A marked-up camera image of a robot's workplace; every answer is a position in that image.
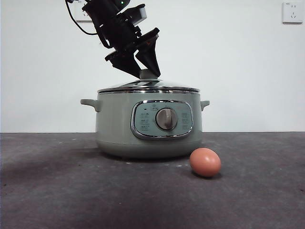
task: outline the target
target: pot lid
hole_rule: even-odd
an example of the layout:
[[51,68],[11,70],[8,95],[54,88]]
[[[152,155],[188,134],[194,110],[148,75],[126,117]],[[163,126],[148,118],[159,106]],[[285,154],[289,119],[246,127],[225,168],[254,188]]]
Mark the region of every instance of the pot lid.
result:
[[142,79],[131,83],[119,84],[110,88],[98,90],[98,93],[104,92],[119,92],[119,91],[188,91],[188,92],[200,92],[199,89],[187,87],[184,85],[178,85],[176,83],[163,81],[159,79]]

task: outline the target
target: control panel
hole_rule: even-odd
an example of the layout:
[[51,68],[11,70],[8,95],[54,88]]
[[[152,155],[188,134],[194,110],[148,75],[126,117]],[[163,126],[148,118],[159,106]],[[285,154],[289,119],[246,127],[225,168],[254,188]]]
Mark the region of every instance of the control panel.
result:
[[144,100],[132,111],[131,130],[145,140],[187,136],[193,128],[192,109],[186,102]]

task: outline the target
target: cable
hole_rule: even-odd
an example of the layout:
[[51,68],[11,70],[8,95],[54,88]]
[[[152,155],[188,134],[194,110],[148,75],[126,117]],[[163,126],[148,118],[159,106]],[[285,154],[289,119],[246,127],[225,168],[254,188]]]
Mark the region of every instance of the cable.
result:
[[65,2],[66,2],[66,6],[67,6],[67,9],[68,9],[69,15],[70,15],[72,21],[77,25],[77,27],[80,28],[80,30],[83,31],[85,34],[88,34],[88,35],[97,35],[97,33],[89,33],[89,32],[86,32],[86,31],[76,22],[76,20],[73,18],[72,14],[71,14],[71,10],[70,10],[70,7],[69,7],[69,5],[68,5],[68,1],[65,0]]

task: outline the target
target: egg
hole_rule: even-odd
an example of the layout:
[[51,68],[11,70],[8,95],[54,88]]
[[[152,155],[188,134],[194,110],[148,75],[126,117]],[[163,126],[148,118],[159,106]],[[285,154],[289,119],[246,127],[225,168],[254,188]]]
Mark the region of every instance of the egg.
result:
[[203,177],[213,177],[221,168],[219,156],[208,148],[194,150],[190,156],[190,164],[193,171]]

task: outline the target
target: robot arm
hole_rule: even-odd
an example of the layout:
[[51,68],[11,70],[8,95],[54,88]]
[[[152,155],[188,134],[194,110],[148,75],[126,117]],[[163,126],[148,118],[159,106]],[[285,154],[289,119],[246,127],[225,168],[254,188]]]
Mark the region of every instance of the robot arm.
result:
[[160,76],[155,46],[159,29],[145,35],[137,24],[146,19],[145,5],[129,8],[119,13],[130,0],[86,0],[82,8],[91,17],[102,44],[115,51],[106,56],[113,67],[140,78],[140,67],[134,58],[143,63],[154,75]]

